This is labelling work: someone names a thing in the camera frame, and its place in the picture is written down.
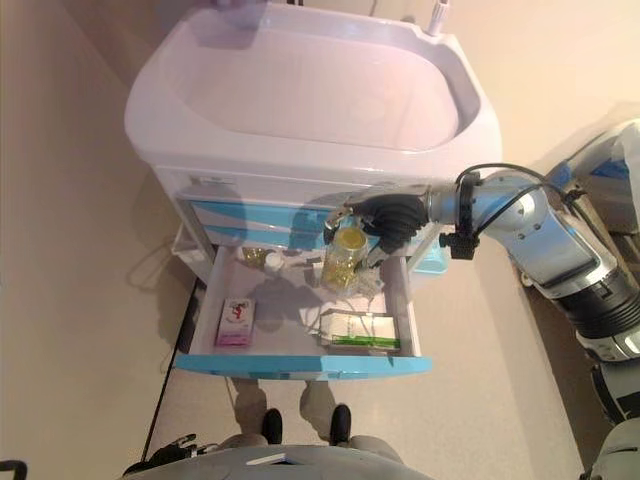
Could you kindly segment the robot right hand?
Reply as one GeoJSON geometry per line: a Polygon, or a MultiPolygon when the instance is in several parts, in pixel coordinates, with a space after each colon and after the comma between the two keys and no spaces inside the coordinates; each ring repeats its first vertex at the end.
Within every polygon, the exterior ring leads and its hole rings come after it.
{"type": "Polygon", "coordinates": [[[323,238],[334,240],[345,217],[358,217],[362,229],[378,238],[376,247],[387,255],[402,248],[429,221],[430,187],[423,184],[378,186],[349,195],[326,219],[323,238]]]}

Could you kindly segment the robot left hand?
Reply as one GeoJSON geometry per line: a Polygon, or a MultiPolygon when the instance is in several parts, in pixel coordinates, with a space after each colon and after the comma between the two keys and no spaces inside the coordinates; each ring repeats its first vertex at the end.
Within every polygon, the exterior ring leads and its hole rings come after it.
{"type": "Polygon", "coordinates": [[[196,442],[196,434],[190,433],[179,437],[169,444],[158,449],[149,459],[152,466],[161,466],[184,459],[195,458],[208,454],[218,448],[217,443],[199,445],[196,442]]]}

